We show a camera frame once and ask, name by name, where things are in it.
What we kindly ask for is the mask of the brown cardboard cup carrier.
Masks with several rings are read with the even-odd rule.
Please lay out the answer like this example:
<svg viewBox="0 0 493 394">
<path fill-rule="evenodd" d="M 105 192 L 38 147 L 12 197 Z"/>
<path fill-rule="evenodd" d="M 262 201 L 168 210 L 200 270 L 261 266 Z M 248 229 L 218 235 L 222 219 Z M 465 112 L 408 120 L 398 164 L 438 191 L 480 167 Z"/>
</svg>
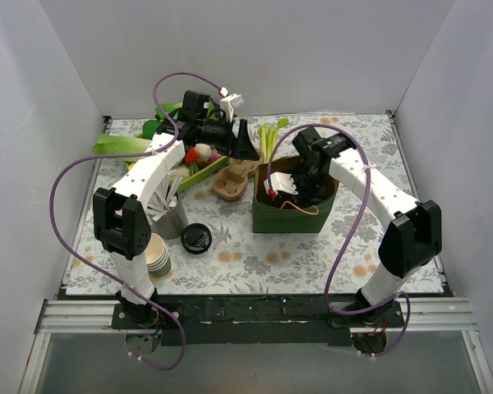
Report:
<svg viewBox="0 0 493 394">
<path fill-rule="evenodd" d="M 216 195 L 227 200 L 239 199 L 248 183 L 247 170 L 233 164 L 220 170 L 213 180 L 212 187 Z"/>
</svg>

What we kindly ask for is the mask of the green paper bag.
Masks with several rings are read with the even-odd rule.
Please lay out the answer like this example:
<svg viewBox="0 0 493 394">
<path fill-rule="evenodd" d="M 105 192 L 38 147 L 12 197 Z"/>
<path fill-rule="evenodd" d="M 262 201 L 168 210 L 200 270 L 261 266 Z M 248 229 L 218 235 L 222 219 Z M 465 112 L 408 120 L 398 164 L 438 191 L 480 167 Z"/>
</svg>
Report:
<svg viewBox="0 0 493 394">
<path fill-rule="evenodd" d="M 271 199 L 263 182 L 266 179 L 267 164 L 256 169 L 254 196 L 252 199 L 252 230 L 254 233 L 319 233 L 333 207 L 339 182 L 328 178 L 324 182 L 324 197 L 317 203 L 303 205 L 293 202 L 306 213 L 287 204 L 281 208 L 282 200 Z"/>
</svg>

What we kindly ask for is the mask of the stack of green paper cups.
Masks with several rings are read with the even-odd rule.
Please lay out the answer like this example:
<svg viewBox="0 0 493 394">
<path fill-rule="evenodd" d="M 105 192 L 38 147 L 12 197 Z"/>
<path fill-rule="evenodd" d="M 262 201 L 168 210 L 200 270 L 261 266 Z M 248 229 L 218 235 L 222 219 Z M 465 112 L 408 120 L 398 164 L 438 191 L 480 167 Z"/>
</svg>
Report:
<svg viewBox="0 0 493 394">
<path fill-rule="evenodd" d="M 151 234 L 150 242 L 145 248 L 145 262 L 152 277 L 165 277 L 171 271 L 168 247 L 163 238 L 155 233 Z"/>
</svg>

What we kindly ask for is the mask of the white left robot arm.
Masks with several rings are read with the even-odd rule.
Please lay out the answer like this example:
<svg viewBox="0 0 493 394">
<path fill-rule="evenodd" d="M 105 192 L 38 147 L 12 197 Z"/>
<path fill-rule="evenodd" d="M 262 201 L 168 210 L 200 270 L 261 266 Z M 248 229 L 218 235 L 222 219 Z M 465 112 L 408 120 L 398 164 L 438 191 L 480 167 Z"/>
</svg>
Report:
<svg viewBox="0 0 493 394">
<path fill-rule="evenodd" d="M 231 158 L 257 159 L 248 135 L 247 121 L 234 120 L 244 102 L 240 94 L 219 91 L 213 103 L 208 94 L 188 90 L 182 106 L 164 112 L 164 119 L 136 155 L 133 168 L 113 186 L 99 188 L 93 196 L 94 236 L 116 264 L 122 289 L 117 298 L 124 314 L 140 328 L 150 328 L 159 316 L 153 304 L 157 291 L 150 280 L 145 250 L 152 241 L 145 210 L 168 174 L 196 144 L 215 147 Z"/>
</svg>

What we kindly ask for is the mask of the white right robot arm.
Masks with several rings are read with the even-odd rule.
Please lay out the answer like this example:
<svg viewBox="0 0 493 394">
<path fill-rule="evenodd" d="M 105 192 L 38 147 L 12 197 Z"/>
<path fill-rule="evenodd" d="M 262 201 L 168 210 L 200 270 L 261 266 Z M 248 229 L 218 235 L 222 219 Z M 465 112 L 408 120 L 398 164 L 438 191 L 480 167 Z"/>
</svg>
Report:
<svg viewBox="0 0 493 394">
<path fill-rule="evenodd" d="M 433 200 L 421 202 L 400 190 L 370 164 L 363 147 L 346 131 L 336 128 L 334 135 L 323 138 L 317 130 L 316 124 L 295 127 L 296 150 L 307 164 L 327 172 L 361 200 L 357 220 L 370 209 L 385 231 L 380 263 L 354 302 L 328 310 L 335 318 L 374 326 L 406 281 L 441 252 L 441 209 Z"/>
</svg>

